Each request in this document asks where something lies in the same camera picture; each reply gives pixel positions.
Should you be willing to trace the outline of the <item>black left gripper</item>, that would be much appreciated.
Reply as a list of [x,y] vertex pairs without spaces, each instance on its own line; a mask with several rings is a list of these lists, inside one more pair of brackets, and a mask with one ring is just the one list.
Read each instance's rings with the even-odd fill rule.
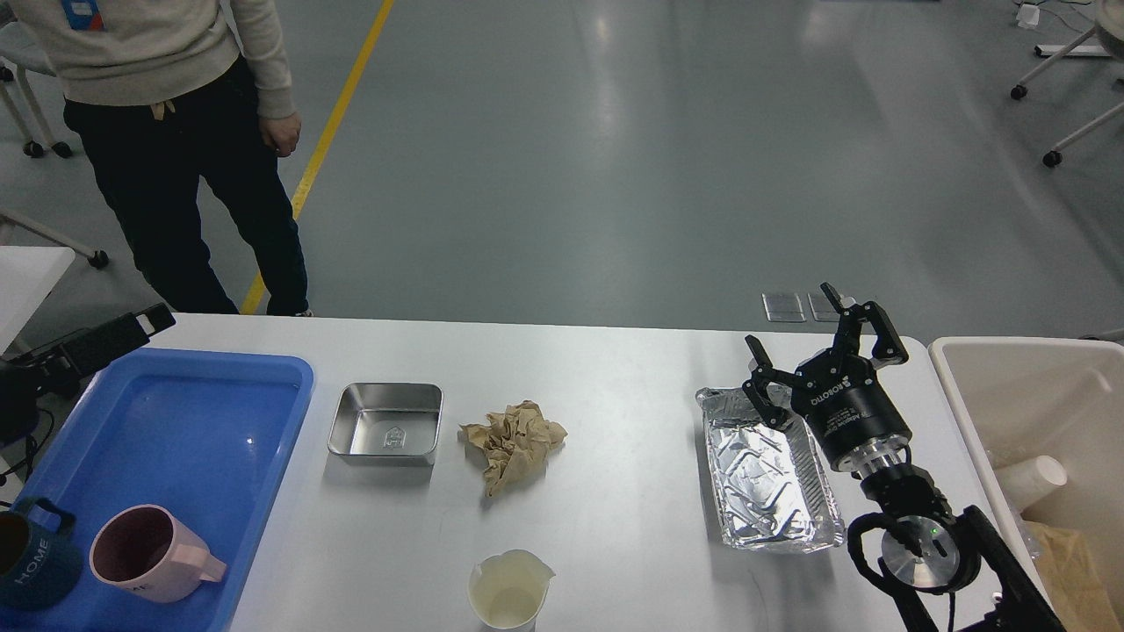
[[12,444],[39,427],[37,400],[45,392],[64,392],[120,356],[145,347],[176,317],[165,304],[126,312],[97,327],[67,333],[37,349],[35,359],[1,361],[1,444]]

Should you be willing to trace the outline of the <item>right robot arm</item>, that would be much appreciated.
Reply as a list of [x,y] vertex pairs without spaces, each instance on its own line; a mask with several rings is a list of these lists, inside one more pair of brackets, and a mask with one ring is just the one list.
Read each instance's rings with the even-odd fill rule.
[[768,427],[801,419],[832,470],[854,477],[878,505],[847,524],[847,556],[856,571],[891,597],[908,631],[935,629],[923,593],[953,597],[984,565],[1000,592],[975,631],[1063,629],[984,511],[953,513],[931,475],[912,463],[910,428],[876,374],[910,359],[882,306],[843,299],[830,283],[821,289],[839,314],[831,347],[790,373],[777,369],[750,335],[753,364],[742,389]]

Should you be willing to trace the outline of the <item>person's hand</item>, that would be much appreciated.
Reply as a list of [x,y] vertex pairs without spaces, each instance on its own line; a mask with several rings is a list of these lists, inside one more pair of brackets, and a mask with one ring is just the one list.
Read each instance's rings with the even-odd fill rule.
[[299,112],[290,112],[282,118],[259,117],[259,133],[263,144],[277,159],[293,155],[299,144],[302,119]]

